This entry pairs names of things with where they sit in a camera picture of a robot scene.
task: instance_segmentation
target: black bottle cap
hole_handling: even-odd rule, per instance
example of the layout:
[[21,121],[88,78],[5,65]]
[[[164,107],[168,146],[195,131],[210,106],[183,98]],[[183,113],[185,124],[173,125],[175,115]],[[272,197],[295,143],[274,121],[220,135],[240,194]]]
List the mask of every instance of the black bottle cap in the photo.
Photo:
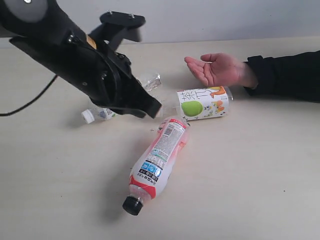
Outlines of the black bottle cap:
[[144,205],[133,196],[128,196],[122,205],[123,209],[133,216],[137,216],[143,206]]

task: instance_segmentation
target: black jacket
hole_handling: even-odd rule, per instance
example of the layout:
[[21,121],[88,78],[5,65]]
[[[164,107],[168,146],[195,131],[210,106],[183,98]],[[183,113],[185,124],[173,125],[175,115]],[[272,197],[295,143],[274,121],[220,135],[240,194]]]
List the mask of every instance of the black jacket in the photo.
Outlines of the black jacket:
[[253,56],[246,62],[258,79],[251,96],[277,95],[309,102],[320,102],[320,51],[294,56]]

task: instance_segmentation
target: human hand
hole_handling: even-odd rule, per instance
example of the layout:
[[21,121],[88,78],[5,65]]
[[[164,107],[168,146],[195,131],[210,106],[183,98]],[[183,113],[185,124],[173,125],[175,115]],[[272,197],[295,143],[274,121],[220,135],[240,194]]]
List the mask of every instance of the human hand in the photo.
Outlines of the human hand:
[[258,80],[250,67],[226,53],[205,54],[201,60],[187,56],[184,61],[206,87],[241,85],[255,88]]

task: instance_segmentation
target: open palm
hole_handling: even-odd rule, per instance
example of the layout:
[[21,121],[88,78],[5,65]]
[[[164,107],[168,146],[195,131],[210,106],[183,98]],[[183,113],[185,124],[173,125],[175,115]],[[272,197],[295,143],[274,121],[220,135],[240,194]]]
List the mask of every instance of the open palm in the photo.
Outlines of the open palm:
[[206,87],[237,85],[244,68],[243,62],[226,53],[202,55],[201,60],[187,56],[184,61]]

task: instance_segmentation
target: clear plastic bottle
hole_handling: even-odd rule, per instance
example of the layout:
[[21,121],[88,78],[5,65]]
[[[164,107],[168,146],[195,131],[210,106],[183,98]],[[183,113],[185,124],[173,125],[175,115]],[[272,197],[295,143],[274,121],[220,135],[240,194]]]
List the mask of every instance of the clear plastic bottle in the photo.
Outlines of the clear plastic bottle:
[[137,216],[144,204],[161,194],[177,155],[189,139],[189,124],[179,116],[166,118],[156,139],[133,166],[129,177],[130,195],[122,207]]
[[186,121],[224,117],[230,113],[233,95],[228,87],[207,87],[178,91],[174,101],[161,101],[158,118],[178,114]]
[[[160,74],[155,71],[143,73],[138,80],[147,92],[151,92],[161,86]],[[89,100],[89,108],[81,113],[82,118],[87,124],[91,124],[96,120],[108,121],[117,114],[108,108],[99,107]]]

